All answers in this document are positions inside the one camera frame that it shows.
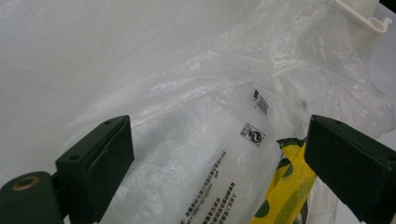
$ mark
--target white surface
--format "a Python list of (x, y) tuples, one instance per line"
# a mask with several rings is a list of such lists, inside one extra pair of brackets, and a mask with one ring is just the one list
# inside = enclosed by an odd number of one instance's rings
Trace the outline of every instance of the white surface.
[(346, 27), (352, 46), (360, 53), (369, 49), (388, 30), (392, 20), (379, 21), (373, 17), (378, 0), (335, 0), (346, 14)]
[[(396, 14), (382, 5), (378, 5), (375, 10), (375, 17), (390, 17), (396, 21)], [(391, 100), (393, 107), (396, 107), (396, 24), (389, 27), (377, 42), (362, 55), (364, 62), (370, 69), (370, 74), (375, 86), (384, 92)], [(396, 131), (384, 134), (378, 141), (390, 148), (396, 148)], [(338, 202), (336, 224), (357, 224), (360, 223), (350, 209)]]

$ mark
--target yellow bag with green dots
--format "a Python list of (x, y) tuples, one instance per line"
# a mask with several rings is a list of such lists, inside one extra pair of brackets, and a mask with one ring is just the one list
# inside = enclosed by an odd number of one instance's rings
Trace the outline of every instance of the yellow bag with green dots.
[(304, 140), (289, 138), (277, 142), (287, 158), (279, 162), (265, 201), (250, 224), (298, 223), (295, 220), (301, 211), (305, 223), (306, 198), (317, 176), (304, 160)]

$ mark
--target green dot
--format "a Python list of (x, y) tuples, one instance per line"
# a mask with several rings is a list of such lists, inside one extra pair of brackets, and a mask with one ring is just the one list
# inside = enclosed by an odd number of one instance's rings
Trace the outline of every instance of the green dot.
[(270, 212), (270, 204), (268, 203), (267, 200), (265, 200), (262, 203), (262, 206), (260, 206), (259, 210), (257, 211), (256, 215), (254, 215), (254, 217), (265, 217), (268, 215), (268, 213)]
[(293, 173), (293, 164), (291, 164), (291, 165), (288, 167), (288, 170), (287, 170), (286, 173), (283, 175), (283, 177), (287, 177), (287, 176), (291, 175), (292, 173)]

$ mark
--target clear plastic bag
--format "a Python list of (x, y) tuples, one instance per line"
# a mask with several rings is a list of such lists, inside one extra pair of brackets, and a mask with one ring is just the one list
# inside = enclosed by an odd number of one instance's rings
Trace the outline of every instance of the clear plastic bag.
[[(78, 139), (123, 114), (131, 116), (135, 145), (147, 144), (135, 148), (134, 166), (142, 164), (145, 155), (160, 153), (148, 138), (157, 126), (191, 128), (193, 114), (164, 117), (247, 82), (270, 106), (276, 139), (305, 137), (311, 114), (341, 119), (373, 137), (395, 127), (389, 99), (371, 84), (343, 15), (329, 0), (6, 0), (0, 36), (1, 185), (35, 170), (54, 172), (54, 161)], [(169, 147), (184, 141), (160, 136)], [(183, 156), (167, 155), (164, 162)], [(213, 162), (219, 155), (206, 156)], [(106, 222), (135, 218), (131, 207), (120, 206), (137, 202), (127, 197), (134, 195), (133, 171)], [(148, 188), (161, 188), (158, 176), (151, 182)], [(334, 216), (329, 197), (330, 205), (313, 202), (325, 209), (310, 210), (312, 216)], [(256, 209), (252, 205), (252, 214)]]

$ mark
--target white plastic container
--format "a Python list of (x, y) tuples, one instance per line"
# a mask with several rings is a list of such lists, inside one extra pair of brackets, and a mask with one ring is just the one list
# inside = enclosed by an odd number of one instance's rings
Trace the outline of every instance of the white plastic container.
[(346, 27), (351, 44), (360, 54), (369, 49), (392, 23), (388, 17), (382, 21), (373, 18), (379, 0), (335, 0), (335, 2), (346, 14)]

